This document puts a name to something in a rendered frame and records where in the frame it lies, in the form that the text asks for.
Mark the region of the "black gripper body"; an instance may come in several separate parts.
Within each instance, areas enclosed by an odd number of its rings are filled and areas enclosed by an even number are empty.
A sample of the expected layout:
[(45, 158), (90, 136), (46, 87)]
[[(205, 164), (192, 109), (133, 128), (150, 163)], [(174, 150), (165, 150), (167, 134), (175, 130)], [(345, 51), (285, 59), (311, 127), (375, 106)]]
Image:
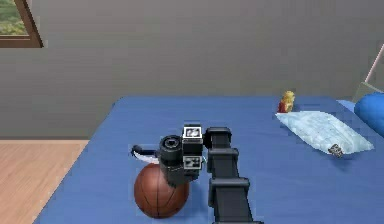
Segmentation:
[(182, 138), (180, 136), (168, 135), (161, 139), (158, 160), (160, 169), (171, 187), (177, 187), (198, 178), (197, 171), (184, 169)]

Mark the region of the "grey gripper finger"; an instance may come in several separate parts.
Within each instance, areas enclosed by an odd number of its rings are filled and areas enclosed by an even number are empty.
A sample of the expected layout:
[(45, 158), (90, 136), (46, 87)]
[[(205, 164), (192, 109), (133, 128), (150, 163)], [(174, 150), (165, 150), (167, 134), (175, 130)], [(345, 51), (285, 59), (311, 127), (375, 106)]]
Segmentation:
[(158, 164), (158, 154), (156, 150), (145, 150), (139, 145), (134, 145), (131, 148), (131, 155), (138, 160), (146, 163)]

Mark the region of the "brown basketball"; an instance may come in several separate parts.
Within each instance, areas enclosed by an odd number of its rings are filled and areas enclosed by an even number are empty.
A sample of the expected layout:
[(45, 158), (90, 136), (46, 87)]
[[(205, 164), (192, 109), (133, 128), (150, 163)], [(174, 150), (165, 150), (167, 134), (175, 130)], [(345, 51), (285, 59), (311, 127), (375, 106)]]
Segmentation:
[(189, 197), (188, 183), (170, 186), (158, 164), (146, 165), (134, 183), (134, 199), (138, 208), (148, 217), (170, 218), (186, 204)]

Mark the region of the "blue bed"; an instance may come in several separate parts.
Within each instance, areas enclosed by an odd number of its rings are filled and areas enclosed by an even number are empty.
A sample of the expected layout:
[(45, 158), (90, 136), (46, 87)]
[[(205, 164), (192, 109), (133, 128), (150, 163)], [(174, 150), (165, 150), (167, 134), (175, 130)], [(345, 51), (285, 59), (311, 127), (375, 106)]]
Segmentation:
[[(297, 97), (296, 109), (333, 115), (374, 146), (337, 158), (281, 124), (277, 106), (272, 96), (123, 97), (34, 224), (213, 224), (210, 200), (264, 224), (384, 224), (384, 138), (331, 97)], [(214, 128), (223, 154), (207, 159), (178, 214), (152, 219), (134, 200), (144, 164), (131, 148), (156, 149), (188, 123)]]

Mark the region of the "yellow and red toy figure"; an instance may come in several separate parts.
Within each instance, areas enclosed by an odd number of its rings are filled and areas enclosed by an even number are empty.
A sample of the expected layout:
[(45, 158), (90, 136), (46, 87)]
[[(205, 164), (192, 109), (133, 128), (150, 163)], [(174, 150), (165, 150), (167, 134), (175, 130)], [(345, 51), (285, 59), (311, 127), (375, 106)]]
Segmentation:
[(293, 109), (294, 105), (294, 100), (295, 100), (295, 93), (292, 91), (286, 91), (278, 105), (278, 113), (289, 113)]

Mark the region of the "pale blue pillow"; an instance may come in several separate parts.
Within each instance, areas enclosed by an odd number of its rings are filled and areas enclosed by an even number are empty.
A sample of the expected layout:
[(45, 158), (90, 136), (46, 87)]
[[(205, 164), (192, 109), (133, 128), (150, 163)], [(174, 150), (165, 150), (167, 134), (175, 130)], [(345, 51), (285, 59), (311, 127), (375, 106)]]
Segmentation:
[(374, 145), (335, 116), (322, 111), (276, 113), (276, 118), (312, 148), (330, 154), (338, 144), (344, 155), (369, 151)]

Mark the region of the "small grey metal object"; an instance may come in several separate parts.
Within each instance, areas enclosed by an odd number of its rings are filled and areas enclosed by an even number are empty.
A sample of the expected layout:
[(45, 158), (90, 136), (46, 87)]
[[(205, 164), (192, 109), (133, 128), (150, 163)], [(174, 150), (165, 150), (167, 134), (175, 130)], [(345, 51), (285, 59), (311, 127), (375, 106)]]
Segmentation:
[(329, 149), (328, 152), (338, 158), (342, 157), (344, 155), (341, 147), (338, 144), (332, 145)]

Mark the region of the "brown framed window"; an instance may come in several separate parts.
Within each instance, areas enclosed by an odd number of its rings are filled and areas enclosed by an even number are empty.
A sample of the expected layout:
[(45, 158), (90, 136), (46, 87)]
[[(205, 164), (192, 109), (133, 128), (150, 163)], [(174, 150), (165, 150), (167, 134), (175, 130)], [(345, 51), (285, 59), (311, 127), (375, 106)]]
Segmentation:
[(0, 48), (42, 48), (28, 0), (0, 0)]

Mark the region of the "bright blue pillow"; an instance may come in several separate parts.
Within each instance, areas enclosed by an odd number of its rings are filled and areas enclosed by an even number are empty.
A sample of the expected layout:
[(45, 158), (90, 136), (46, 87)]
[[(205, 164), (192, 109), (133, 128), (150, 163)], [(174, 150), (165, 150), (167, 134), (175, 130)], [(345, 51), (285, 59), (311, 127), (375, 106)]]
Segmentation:
[(355, 104), (354, 113), (384, 138), (384, 93), (365, 95)]

